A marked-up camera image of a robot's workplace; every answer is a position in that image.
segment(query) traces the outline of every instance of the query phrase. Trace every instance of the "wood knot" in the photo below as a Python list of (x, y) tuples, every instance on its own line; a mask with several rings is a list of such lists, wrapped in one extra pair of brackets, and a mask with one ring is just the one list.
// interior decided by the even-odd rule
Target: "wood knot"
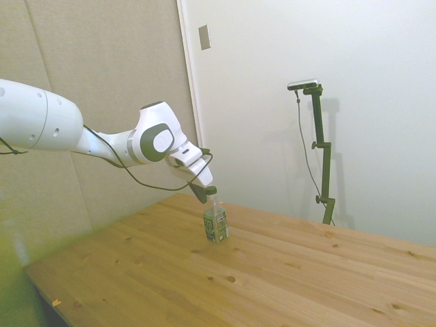
[(139, 257), (136, 258), (135, 263), (141, 264), (143, 261), (144, 261), (144, 256), (140, 255)]
[(285, 262), (286, 266), (294, 267), (297, 269), (301, 269), (301, 266), (299, 264), (293, 264), (292, 262)]
[(419, 259), (419, 258), (420, 258), (420, 256), (419, 256), (418, 254), (413, 253), (413, 252), (411, 252), (411, 251), (408, 251), (407, 254), (411, 255), (412, 257), (414, 257), (414, 258), (416, 258), (416, 259)]
[(381, 315), (384, 315), (385, 313), (383, 311), (377, 310), (375, 308), (371, 308), (374, 312), (380, 313)]

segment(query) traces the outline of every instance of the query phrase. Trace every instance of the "bottle cap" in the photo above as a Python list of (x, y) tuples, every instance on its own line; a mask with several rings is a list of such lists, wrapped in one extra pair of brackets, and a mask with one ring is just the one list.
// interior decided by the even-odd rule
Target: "bottle cap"
[(217, 188), (215, 186), (209, 186), (206, 188), (206, 195), (211, 196), (217, 193)]

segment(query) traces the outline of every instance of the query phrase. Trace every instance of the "white wall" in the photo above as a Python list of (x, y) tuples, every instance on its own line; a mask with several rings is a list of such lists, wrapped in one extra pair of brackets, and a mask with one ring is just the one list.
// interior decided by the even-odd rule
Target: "white wall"
[[(295, 94), (319, 78), (337, 225), (436, 246), (436, 5), (179, 0), (203, 145), (226, 202), (321, 221)], [(212, 48), (201, 51), (208, 24)], [(315, 138), (302, 96), (307, 145)], [(322, 150), (309, 162), (321, 183)]]

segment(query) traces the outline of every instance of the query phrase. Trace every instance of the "bottle label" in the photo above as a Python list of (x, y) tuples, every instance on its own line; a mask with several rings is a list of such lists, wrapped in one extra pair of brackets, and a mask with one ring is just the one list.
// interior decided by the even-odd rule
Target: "bottle label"
[(217, 216), (212, 212), (206, 211), (204, 214), (204, 229), (208, 239), (220, 243), (229, 236), (227, 217), (225, 211)]

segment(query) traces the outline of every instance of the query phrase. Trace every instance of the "beige acoustic panel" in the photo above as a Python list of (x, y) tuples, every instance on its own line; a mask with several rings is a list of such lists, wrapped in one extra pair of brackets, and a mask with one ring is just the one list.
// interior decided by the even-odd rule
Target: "beige acoustic panel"
[[(50, 89), (24, 1), (1, 2), (0, 78)], [(0, 326), (45, 326), (22, 268), (91, 233), (72, 158), (0, 155), (0, 172)]]
[[(73, 102), (90, 128), (133, 129), (139, 109), (166, 101), (197, 142), (176, 2), (28, 0), (52, 90)], [(95, 229), (171, 193), (137, 185), (121, 169), (73, 154)], [(132, 169), (141, 180), (174, 187), (165, 163)]]

